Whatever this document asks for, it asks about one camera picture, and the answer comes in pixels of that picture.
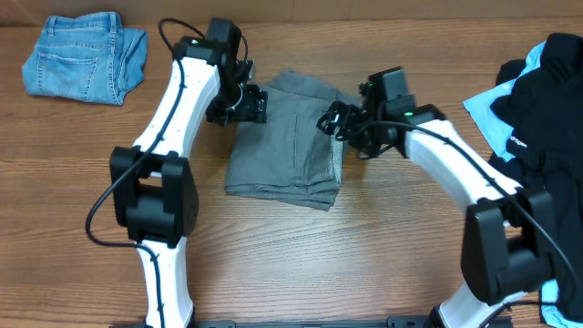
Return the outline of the black t-shirt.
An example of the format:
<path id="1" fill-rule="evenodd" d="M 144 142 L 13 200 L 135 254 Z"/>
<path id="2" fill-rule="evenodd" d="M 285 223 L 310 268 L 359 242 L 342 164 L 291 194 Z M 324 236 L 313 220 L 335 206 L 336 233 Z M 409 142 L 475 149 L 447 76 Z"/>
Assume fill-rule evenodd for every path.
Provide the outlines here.
<path id="1" fill-rule="evenodd" d="M 513 81 L 507 96 L 491 105 L 513 128 L 506 147 L 512 159 L 492 155 L 490 164 L 524 188 L 541 188 L 552 197 L 556 242 L 572 267 L 557 270 L 560 312 L 582 319 L 582 39 L 548 36 L 540 66 L 524 75 L 524 61 L 501 66 L 497 83 Z"/>

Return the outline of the folded blue denim jeans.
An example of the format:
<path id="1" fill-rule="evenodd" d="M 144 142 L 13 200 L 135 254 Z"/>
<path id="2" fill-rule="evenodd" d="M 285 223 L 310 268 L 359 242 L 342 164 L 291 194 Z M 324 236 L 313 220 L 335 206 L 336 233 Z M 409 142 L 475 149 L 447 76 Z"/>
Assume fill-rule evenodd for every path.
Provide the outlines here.
<path id="1" fill-rule="evenodd" d="M 121 106 L 144 80 L 148 33 L 120 14 L 51 15 L 22 66 L 26 93 Z"/>

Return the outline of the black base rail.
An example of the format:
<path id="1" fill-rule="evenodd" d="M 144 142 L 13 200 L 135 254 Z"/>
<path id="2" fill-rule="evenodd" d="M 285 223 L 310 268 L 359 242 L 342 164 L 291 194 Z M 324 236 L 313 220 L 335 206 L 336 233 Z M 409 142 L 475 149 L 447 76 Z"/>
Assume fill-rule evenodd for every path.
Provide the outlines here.
<path id="1" fill-rule="evenodd" d="M 430 328 L 445 327 L 429 316 L 390 316 L 384 320 L 303 321 L 237 323 L 232 320 L 200 321 L 189 324 L 191 328 Z"/>

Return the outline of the light blue t-shirt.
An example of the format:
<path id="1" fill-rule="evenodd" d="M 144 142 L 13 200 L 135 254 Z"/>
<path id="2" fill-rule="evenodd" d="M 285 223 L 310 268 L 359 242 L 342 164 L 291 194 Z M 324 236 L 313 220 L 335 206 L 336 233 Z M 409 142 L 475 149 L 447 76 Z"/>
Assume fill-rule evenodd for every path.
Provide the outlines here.
<path id="1" fill-rule="evenodd" d="M 524 75 L 540 66 L 540 57 L 546 42 L 547 40 L 543 41 L 537 46 L 534 46 L 529 51 L 526 58 L 513 59 L 524 61 L 526 63 L 525 67 L 519 69 L 518 72 L 520 75 Z M 513 132 L 513 128 L 494 114 L 493 110 L 491 109 L 491 105 L 499 97 L 509 95 L 514 84 L 515 83 L 513 81 L 507 81 L 502 84 L 498 84 L 496 82 L 495 87 L 473 96 L 465 100 L 463 103 L 464 108 L 470 114 L 479 130 L 483 134 L 484 138 L 486 139 L 486 142 L 493 150 L 492 155 L 497 155 L 504 161 L 509 161 L 513 158 L 506 147 L 506 144 Z"/>

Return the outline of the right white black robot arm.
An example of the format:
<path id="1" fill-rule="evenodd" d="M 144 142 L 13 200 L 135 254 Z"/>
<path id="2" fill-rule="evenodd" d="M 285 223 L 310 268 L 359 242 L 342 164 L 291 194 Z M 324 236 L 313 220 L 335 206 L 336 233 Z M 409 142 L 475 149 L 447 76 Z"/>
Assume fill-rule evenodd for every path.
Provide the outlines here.
<path id="1" fill-rule="evenodd" d="M 464 282 L 427 316 L 394 316 L 390 327 L 509 327 L 502 313 L 557 276 L 560 253 L 550 195 L 522 187 L 480 158 L 433 105 L 411 100 L 332 103 L 317 128 L 368 157 L 388 149 L 428 173 L 465 216 Z"/>

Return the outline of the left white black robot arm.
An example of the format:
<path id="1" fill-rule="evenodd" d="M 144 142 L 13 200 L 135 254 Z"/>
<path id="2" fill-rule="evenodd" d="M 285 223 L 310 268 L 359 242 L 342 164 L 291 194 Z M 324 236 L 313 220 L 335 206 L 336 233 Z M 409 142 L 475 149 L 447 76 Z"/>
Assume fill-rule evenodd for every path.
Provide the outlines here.
<path id="1" fill-rule="evenodd" d="M 128 231 L 145 274 L 144 327 L 191 327 L 194 305 L 186 274 L 187 238 L 199 196 L 189 165 L 203 120 L 218 125 L 264 123 L 267 94 L 251 83 L 253 61 L 243 36 L 231 41 L 183 37 L 172 49 L 167 89 L 131 148 L 109 160 L 118 224 Z"/>

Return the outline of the grey khaki shorts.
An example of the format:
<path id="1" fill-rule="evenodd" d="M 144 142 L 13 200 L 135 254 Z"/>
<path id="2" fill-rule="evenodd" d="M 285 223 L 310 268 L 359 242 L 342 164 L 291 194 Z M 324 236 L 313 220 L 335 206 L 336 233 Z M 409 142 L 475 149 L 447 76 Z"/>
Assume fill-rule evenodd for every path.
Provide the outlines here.
<path id="1" fill-rule="evenodd" d="M 237 126 L 226 192 L 328 210 L 341 187 L 348 145 L 321 132 L 317 121 L 333 102 L 357 105 L 360 99 L 293 71 L 261 88 L 268 92 L 267 122 Z"/>

